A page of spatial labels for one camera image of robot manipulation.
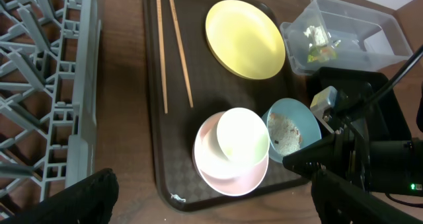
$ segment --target table surface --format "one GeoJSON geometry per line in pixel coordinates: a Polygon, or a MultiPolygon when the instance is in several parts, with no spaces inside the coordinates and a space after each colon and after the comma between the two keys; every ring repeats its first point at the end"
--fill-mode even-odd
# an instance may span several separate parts
{"type": "MultiPolygon", "coordinates": [[[[310,2],[259,1],[273,10],[278,23],[294,21],[310,2]]],[[[364,0],[343,1],[394,13],[364,0]]],[[[169,209],[158,196],[154,180],[142,0],[104,0],[103,23],[96,101],[96,169],[112,168],[118,177],[120,193],[111,223],[320,223],[310,184],[190,215],[169,209]]],[[[392,65],[383,72],[392,77],[400,66],[392,65]]],[[[415,117],[421,97],[422,71],[421,67],[414,68],[395,87],[410,130],[420,138],[423,137],[415,125],[415,117]]],[[[293,75],[289,83],[295,86],[296,92],[305,94],[302,77],[293,75]]],[[[375,195],[386,200],[382,194],[375,195]]],[[[423,202],[415,197],[402,199],[423,202]]],[[[419,209],[393,205],[423,219],[419,209]]]]}

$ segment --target pink plate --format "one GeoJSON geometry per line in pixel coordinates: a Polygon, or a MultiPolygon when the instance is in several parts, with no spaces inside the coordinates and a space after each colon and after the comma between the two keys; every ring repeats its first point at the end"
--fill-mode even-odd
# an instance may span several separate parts
{"type": "Polygon", "coordinates": [[[202,142],[204,136],[213,127],[213,125],[219,121],[223,113],[224,112],[219,112],[209,117],[200,127],[200,130],[197,133],[194,148],[192,150],[192,160],[194,161],[194,166],[196,167],[198,174],[200,174],[203,180],[206,181],[206,183],[214,190],[228,196],[241,196],[253,191],[263,181],[263,178],[266,175],[266,171],[269,165],[268,154],[263,159],[263,161],[254,166],[250,171],[244,173],[239,177],[230,179],[218,179],[207,175],[206,173],[198,169],[197,162],[195,159],[195,154],[196,152],[198,152],[196,146],[198,146],[198,144],[202,142]]]}

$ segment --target clear plastic container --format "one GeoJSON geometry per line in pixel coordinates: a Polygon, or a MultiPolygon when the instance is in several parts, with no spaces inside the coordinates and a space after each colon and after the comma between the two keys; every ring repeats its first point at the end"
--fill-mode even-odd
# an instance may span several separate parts
{"type": "Polygon", "coordinates": [[[377,71],[412,55],[393,16],[340,0],[311,0],[280,30],[298,75],[320,67],[377,71]]]}

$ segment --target chopsticks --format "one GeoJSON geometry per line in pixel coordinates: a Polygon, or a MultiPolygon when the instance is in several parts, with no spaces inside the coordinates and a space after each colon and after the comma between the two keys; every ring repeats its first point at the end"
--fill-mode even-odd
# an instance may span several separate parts
{"type": "Polygon", "coordinates": [[[169,0],[169,2],[171,3],[171,10],[172,10],[174,30],[176,32],[176,40],[178,41],[180,62],[182,64],[182,70],[184,72],[186,92],[188,93],[188,99],[190,101],[190,106],[191,106],[191,108],[193,108],[194,107],[194,104],[192,103],[190,78],[188,77],[188,70],[186,69],[185,53],[184,53],[184,47],[182,46],[182,39],[180,38],[178,17],[176,15],[176,9],[175,9],[175,6],[174,6],[174,1],[173,0],[169,0]]]}
{"type": "Polygon", "coordinates": [[[165,114],[167,114],[166,63],[165,63],[165,45],[163,41],[163,20],[161,17],[161,0],[156,0],[156,2],[157,2],[157,24],[159,27],[161,89],[163,93],[163,103],[165,107],[165,114]]]}

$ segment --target brown tray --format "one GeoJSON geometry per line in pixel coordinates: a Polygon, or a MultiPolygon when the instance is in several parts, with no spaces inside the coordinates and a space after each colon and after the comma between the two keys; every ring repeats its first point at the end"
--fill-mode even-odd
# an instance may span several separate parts
{"type": "MultiPolygon", "coordinates": [[[[194,169],[192,146],[207,118],[234,107],[248,108],[262,116],[278,99],[288,97],[282,72],[266,80],[242,79],[214,58],[206,41],[205,21],[209,9],[219,1],[222,0],[174,0],[194,101],[194,108],[190,108],[170,3],[161,0],[169,107],[169,113],[165,114],[156,0],[143,0],[155,180],[163,201],[182,212],[199,211],[307,183],[282,164],[270,160],[260,186],[250,194],[234,198],[214,191],[194,169]],[[172,198],[172,194],[185,202],[172,198]]],[[[273,12],[265,4],[242,1],[258,7],[276,23],[273,12]]]]}

